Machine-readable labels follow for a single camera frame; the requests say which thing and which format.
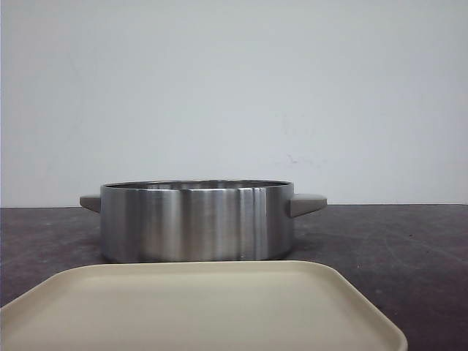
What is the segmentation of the stainless steel steamer pot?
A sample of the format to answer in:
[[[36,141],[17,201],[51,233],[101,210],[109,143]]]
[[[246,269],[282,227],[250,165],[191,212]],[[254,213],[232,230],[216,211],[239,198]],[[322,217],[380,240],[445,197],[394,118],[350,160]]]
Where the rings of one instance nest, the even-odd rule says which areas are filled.
[[[294,219],[324,209],[270,180],[143,181],[80,197],[100,216],[102,255],[115,263],[271,260],[294,244]]]

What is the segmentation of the cream rectangular tray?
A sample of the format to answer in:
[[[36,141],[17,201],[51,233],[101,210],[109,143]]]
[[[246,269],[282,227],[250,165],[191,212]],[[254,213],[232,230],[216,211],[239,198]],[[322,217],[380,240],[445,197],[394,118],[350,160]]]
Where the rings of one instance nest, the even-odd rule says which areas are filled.
[[[305,261],[90,265],[1,309],[3,350],[406,350],[339,272]]]

